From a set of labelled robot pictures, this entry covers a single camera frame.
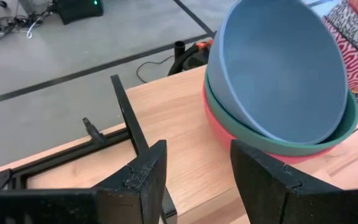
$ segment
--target black metal frame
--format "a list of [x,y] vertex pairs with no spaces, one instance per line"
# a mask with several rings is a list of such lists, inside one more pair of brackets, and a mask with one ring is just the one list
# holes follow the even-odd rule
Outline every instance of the black metal frame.
[[[62,164],[79,159],[83,156],[105,149],[109,146],[113,146],[128,139],[131,140],[137,155],[142,154],[148,150],[149,146],[118,75],[113,75],[111,77],[111,81],[116,92],[126,128],[122,128],[113,133],[103,135],[89,122],[88,119],[84,118],[83,122],[86,126],[86,130],[92,137],[90,141],[71,147],[62,152],[43,157],[23,166],[1,171],[0,190],[26,189],[27,179],[29,177],[35,176],[41,172],[45,172],[46,170],[53,169]],[[161,217],[163,222],[165,224],[176,224],[177,211],[166,187],[163,195],[162,208],[163,210]]]

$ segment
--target wooden tabletop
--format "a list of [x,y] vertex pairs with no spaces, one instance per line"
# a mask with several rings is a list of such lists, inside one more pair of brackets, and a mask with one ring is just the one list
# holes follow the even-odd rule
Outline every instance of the wooden tabletop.
[[[168,144],[167,188],[179,223],[237,223],[246,220],[232,176],[229,153],[215,140],[203,111],[201,87],[205,67],[127,90],[149,145]],[[104,134],[121,129],[108,128]],[[89,141],[86,136],[0,167],[15,168]],[[29,179],[28,187],[87,188],[135,157],[122,142]],[[358,188],[358,130],[329,153],[300,164],[299,170],[342,189]]]

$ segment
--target black cylinder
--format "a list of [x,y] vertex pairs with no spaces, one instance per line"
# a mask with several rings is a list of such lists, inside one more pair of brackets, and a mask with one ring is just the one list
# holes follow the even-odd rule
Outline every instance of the black cylinder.
[[175,60],[182,56],[186,51],[186,45],[183,41],[175,42]]

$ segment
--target gray floor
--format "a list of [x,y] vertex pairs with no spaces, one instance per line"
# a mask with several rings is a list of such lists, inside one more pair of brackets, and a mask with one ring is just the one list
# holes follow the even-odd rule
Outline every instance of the gray floor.
[[[234,0],[182,2],[216,30]],[[0,40],[0,94],[205,33],[172,0],[104,3],[103,17],[63,26],[52,16],[32,39],[19,33]],[[318,13],[333,5],[318,6]],[[140,85],[136,68],[171,54],[168,50],[0,102],[0,166],[86,135],[85,116],[99,129],[121,123],[109,76],[119,74],[125,88]],[[146,65],[140,75],[162,78],[172,62]]]

